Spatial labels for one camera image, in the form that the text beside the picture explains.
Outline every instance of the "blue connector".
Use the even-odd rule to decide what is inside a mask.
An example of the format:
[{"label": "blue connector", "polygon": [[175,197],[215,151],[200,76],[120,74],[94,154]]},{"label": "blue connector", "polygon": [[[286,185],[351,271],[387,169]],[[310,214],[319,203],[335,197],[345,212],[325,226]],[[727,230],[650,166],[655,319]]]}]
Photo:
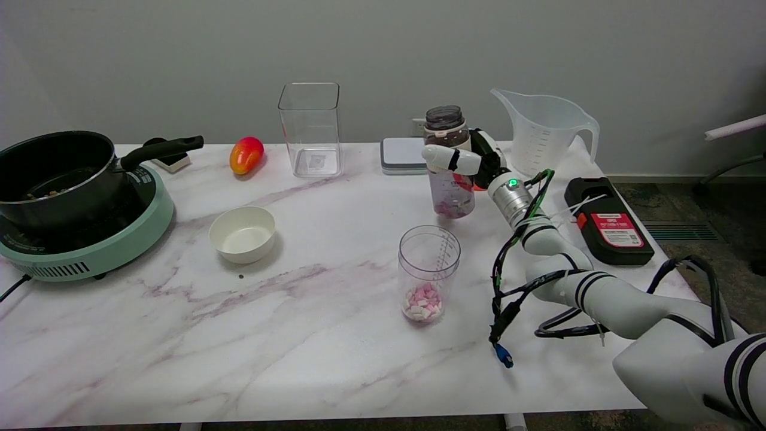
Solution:
[{"label": "blue connector", "polygon": [[503,346],[495,344],[495,353],[497,354],[497,359],[499,359],[506,368],[513,367],[513,358]]}]

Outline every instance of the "floor vent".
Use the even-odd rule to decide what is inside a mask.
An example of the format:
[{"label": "floor vent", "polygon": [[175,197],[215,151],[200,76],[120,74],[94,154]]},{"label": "floor vent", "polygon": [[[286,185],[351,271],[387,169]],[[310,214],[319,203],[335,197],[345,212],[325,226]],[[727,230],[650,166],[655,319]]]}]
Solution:
[{"label": "floor vent", "polygon": [[656,241],[721,241],[710,223],[643,222]]}]

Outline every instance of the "plastic lid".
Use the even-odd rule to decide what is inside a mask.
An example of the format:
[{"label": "plastic lid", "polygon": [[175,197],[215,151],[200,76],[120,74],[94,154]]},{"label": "plastic lid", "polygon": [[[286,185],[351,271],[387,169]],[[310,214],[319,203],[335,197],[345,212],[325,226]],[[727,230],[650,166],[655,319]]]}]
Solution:
[{"label": "plastic lid", "polygon": [[463,111],[457,105],[435,107],[426,112],[426,128],[429,130],[453,129],[465,121]]}]

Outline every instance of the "plastic bottle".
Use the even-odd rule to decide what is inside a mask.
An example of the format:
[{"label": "plastic bottle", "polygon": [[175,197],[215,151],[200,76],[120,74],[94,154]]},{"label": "plastic bottle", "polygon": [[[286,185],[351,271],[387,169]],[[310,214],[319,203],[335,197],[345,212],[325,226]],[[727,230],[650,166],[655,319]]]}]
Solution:
[{"label": "plastic bottle", "polygon": [[[471,138],[460,107],[449,105],[429,109],[424,140],[426,145],[470,150]],[[434,211],[445,219],[468,216],[476,205],[471,178],[432,165],[427,168]]]}]

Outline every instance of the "jug handle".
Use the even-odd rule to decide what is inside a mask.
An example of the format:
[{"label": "jug handle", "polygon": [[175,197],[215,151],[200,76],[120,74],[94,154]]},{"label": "jug handle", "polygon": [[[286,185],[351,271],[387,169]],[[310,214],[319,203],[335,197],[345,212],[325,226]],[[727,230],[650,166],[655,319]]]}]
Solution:
[{"label": "jug handle", "polygon": [[581,130],[588,130],[593,134],[593,139],[591,140],[591,163],[596,163],[596,151],[598,151],[598,133],[600,129],[601,128],[598,126],[598,123],[595,121],[586,123],[577,129],[577,133],[580,133]]}]

